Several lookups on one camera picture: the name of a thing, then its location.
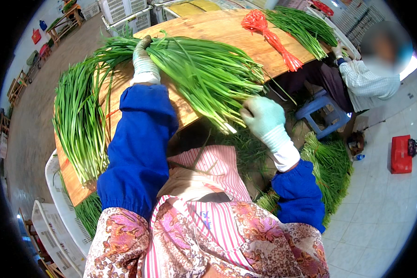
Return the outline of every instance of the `yellow board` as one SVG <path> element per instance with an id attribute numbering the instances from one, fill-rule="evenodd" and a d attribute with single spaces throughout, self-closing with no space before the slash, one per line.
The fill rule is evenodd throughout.
<path id="1" fill-rule="evenodd" d="M 170 9 L 180 16 L 191 16 L 194 14 L 221 10 L 217 4 L 208 0 L 195 0 L 180 3 L 171 6 Z"/>

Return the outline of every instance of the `red bag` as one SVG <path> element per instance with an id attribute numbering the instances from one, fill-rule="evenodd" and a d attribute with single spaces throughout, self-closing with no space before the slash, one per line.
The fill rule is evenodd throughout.
<path id="1" fill-rule="evenodd" d="M 391 173 L 405 174 L 412 172 L 412 157 L 408 155 L 410 135 L 392 137 Z"/>
<path id="2" fill-rule="evenodd" d="M 42 38 L 42 36 L 40 35 L 40 31 L 37 30 L 32 30 L 32 41 L 34 42 L 34 44 L 37 44 L 39 42 L 39 40 Z"/>

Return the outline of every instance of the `stool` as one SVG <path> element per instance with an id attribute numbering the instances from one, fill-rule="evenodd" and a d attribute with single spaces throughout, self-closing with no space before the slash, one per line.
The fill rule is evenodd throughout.
<path id="1" fill-rule="evenodd" d="M 328 110 L 328 108 L 324 109 L 326 112 L 325 122 L 327 126 L 324 130 L 320 130 L 320 128 L 310 115 L 313 112 L 325 107 L 327 104 L 331 105 L 334 108 L 334 110 L 331 112 Z M 307 102 L 303 106 L 303 108 L 298 110 L 298 112 L 295 113 L 295 118 L 297 120 L 306 118 L 312 129 L 317 134 L 317 139 L 321 139 L 329 135 L 330 133 L 339 129 L 341 126 L 345 125 L 350 120 L 350 116 L 348 116 L 347 113 L 337 105 L 337 103 L 332 99 L 332 97 L 329 96 L 329 94 L 324 89 L 320 92 L 317 92 L 313 96 L 313 101 Z"/>

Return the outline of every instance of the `gloved hand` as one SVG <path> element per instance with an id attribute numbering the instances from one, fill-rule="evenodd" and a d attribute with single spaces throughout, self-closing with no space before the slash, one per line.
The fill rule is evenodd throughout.
<path id="1" fill-rule="evenodd" d="M 147 35 L 136 45 L 136 48 L 134 49 L 134 75 L 133 79 L 130 81 L 130 86 L 132 86 L 134 83 L 161 83 L 159 69 L 156 64 L 153 63 L 147 51 L 145 51 L 145 48 L 150 45 L 151 41 L 151 36 Z"/>
<path id="2" fill-rule="evenodd" d="M 240 114 L 245 124 L 272 153 L 290 141 L 284 128 L 284 109 L 278 103 L 267 97 L 252 97 L 242 106 L 244 108 L 240 110 Z"/>
<path id="3" fill-rule="evenodd" d="M 343 53 L 341 52 L 341 44 L 338 42 L 336 47 L 331 47 L 332 51 L 334 52 L 335 58 L 338 60 L 339 58 L 343 58 Z"/>

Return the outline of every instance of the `white work glove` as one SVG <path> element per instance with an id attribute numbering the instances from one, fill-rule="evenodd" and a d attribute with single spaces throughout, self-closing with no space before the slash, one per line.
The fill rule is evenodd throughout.
<path id="1" fill-rule="evenodd" d="M 134 83 L 161 83 L 159 69 L 156 64 L 153 63 L 147 51 L 145 51 L 145 48 L 150 45 L 151 41 L 151 36 L 147 35 L 136 45 L 136 48 L 134 49 L 134 75 L 133 79 L 130 81 L 130 86 L 132 86 Z"/>
<path id="2" fill-rule="evenodd" d="M 332 46 L 332 51 L 334 52 L 335 58 L 338 60 L 343 58 L 343 53 L 341 52 L 341 44 L 340 42 L 337 43 L 337 46 Z"/>
<path id="3" fill-rule="evenodd" d="M 284 127 L 284 109 L 267 97 L 251 97 L 243 107 L 240 114 L 244 123 L 273 153 L 278 171 L 290 170 L 300 160 L 300 153 Z"/>

